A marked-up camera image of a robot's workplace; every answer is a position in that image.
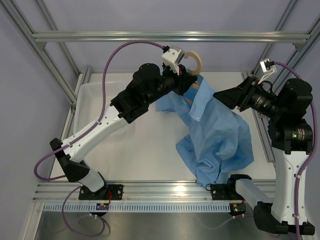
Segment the light blue shirt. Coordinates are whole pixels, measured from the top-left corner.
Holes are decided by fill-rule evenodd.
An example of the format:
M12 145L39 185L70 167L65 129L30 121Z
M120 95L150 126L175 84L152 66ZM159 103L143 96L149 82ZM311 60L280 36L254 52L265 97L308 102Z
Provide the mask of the light blue shirt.
M254 162L250 127L238 114L213 97L207 80L197 76L198 89L184 95L170 92L155 102L156 111L174 112L188 127L175 148L197 185L224 184L228 174Z

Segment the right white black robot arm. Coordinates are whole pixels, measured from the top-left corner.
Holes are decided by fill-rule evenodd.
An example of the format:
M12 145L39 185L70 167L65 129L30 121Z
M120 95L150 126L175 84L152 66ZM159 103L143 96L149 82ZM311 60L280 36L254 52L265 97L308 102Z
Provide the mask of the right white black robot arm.
M308 220L305 207L306 166L313 156L316 139L304 119L313 101L311 85L300 79L286 81L278 94L263 88L263 82L247 77L238 86L217 92L214 97L230 109L251 108L266 116L268 135L275 153L274 198L268 199L253 187L248 176L236 177L226 186L229 197L240 196L253 209L256 227L270 234L312 236L315 226Z

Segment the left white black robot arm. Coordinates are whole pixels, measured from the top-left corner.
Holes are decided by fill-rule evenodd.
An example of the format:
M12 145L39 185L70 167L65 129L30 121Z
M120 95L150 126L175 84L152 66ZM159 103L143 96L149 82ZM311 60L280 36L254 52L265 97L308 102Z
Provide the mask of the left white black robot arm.
M184 164L205 187L222 183L227 173L254 161L249 125L214 98L205 78L184 67L180 74L167 66L143 64L128 86L103 108L103 114L74 136L53 139L50 147L69 182L82 184L87 200L110 197L104 177L85 162L85 156L114 132L133 123L155 104L158 112L173 112L188 127L175 146Z

